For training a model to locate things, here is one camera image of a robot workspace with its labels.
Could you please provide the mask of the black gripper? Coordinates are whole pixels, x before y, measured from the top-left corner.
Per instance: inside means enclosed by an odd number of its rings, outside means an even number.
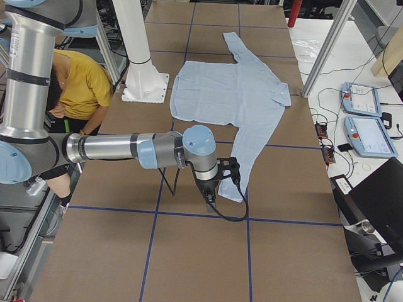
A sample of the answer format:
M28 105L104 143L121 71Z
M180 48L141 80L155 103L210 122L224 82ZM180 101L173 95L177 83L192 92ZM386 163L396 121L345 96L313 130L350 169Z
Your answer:
M219 180L201 180L196 178L195 183L201 194L205 198L207 205L207 211L209 213L216 212L216 202L215 202L215 188L219 185Z

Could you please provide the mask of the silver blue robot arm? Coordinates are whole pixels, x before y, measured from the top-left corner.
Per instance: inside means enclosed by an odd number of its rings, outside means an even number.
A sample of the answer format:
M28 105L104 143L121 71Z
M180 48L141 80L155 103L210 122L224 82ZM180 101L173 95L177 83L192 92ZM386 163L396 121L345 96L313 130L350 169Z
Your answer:
M66 164L137 159L151 169L190 165L206 202L214 204L218 165L209 128L98 135L114 94L112 79L91 57L54 47L65 29L97 30L95 1L8 1L5 8L12 31L1 123L3 184L40 176L65 213L72 197Z

